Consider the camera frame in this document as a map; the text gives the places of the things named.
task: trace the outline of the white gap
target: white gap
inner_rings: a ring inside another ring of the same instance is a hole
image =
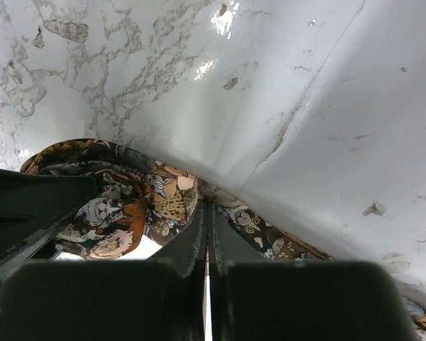
[[[147,236],[142,236],[141,243],[139,246],[131,251],[129,254],[117,259],[117,261],[130,260],[130,259],[147,259],[156,253],[162,246],[156,244],[153,240],[149,239]],[[74,254],[68,254],[67,252],[62,252],[56,259],[56,261],[84,261],[81,256],[76,256]],[[205,341],[213,341],[212,336],[212,306],[210,299],[210,275],[208,269],[208,262],[205,269],[205,282],[204,282],[204,333]]]

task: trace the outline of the crack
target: crack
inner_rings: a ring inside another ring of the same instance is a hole
[[[355,18],[361,13],[361,11],[363,11],[363,8],[365,7],[366,2],[367,2],[367,0],[364,0],[363,3],[362,3],[362,5],[358,9],[358,11],[352,16],[352,18],[350,19],[349,23],[346,25],[345,29],[342,31],[341,35],[339,36],[338,40],[336,41],[336,43],[333,45],[332,49],[328,53],[327,57],[324,59],[324,62],[317,69],[317,72],[315,73],[315,76],[312,78],[312,81],[309,83],[309,85],[308,85],[308,87],[307,87],[307,89],[305,91],[305,94],[303,95],[303,97],[300,100],[299,104],[294,108],[294,110],[291,111],[290,116],[288,117],[287,121],[284,123],[284,125],[281,127],[281,130],[278,132],[278,134],[277,134],[278,138],[276,140],[276,143],[275,143],[274,147],[271,149],[270,153],[267,154],[267,156],[262,161],[260,161],[256,165],[256,167],[254,167],[254,169],[251,172],[251,174],[248,176],[248,178],[244,181],[243,185],[240,187],[240,191],[242,191],[243,188],[246,186],[246,184],[249,182],[249,179],[251,179],[252,175],[256,172],[257,168],[262,163],[264,163],[265,161],[267,161],[268,158],[270,158],[270,156],[272,156],[281,147],[281,145],[283,144],[285,138],[287,137],[287,132],[288,132],[288,129],[290,128],[290,124],[293,122],[294,118],[301,111],[301,109],[305,108],[305,105],[309,101],[310,96],[312,94],[312,90],[313,90],[313,88],[315,86],[315,83],[319,79],[320,72],[322,71],[322,69],[324,68],[324,66],[327,64],[327,62],[328,62],[330,56],[333,54],[334,50],[336,50],[336,47],[339,45],[339,42],[342,40],[342,38],[344,37],[344,35],[346,34],[346,32],[349,30],[349,27],[351,26],[351,24],[355,21]]]

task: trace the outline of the patterned fabric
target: patterned fabric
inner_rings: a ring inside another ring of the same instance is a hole
[[[85,175],[100,194],[77,212],[58,234],[55,248],[88,260],[117,259],[146,235],[167,244],[190,220],[198,200],[218,205],[256,251],[273,260],[334,260],[334,257],[268,224],[228,193],[172,166],[108,141],[78,139],[47,147],[27,160],[21,172]],[[426,309],[404,303],[420,340],[426,340]]]

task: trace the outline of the cartoon cat face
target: cartoon cat face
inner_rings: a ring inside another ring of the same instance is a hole
[[[82,219],[75,220],[57,235],[57,238],[74,243],[83,243],[89,239],[101,239],[103,237],[103,235],[96,233],[96,229],[92,225]]]
[[[66,242],[64,240],[60,240],[56,245],[55,249],[58,251],[64,251],[69,254],[76,254],[78,256],[81,256],[82,258],[85,258],[87,256],[87,250],[78,243],[72,243],[72,242]]]
[[[147,174],[144,178],[150,185],[153,192],[167,199],[168,196],[165,194],[164,185],[170,180],[169,178],[163,178],[156,174]]]
[[[119,220],[123,219],[123,218],[130,218],[130,215],[127,215],[123,209],[121,210],[117,210],[117,211],[113,211],[111,212],[107,217],[106,217],[106,223],[111,225],[114,222],[118,222]]]
[[[254,235],[262,231],[262,219],[250,210],[238,211],[235,220],[239,229],[247,234]]]
[[[87,259],[117,259],[132,244],[133,232],[116,230],[90,250]]]
[[[101,225],[102,222],[113,212],[121,210],[121,200],[96,198],[90,200],[77,213],[77,217],[84,215],[85,219],[93,226]]]
[[[132,186],[114,180],[108,173],[102,174],[102,180],[105,185],[102,187],[102,193],[99,195],[100,197],[120,199],[122,195],[130,196],[133,191]]]

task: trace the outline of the white marble surface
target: white marble surface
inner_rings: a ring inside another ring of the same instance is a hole
[[[426,1],[0,1],[0,168],[88,136],[426,304]]]

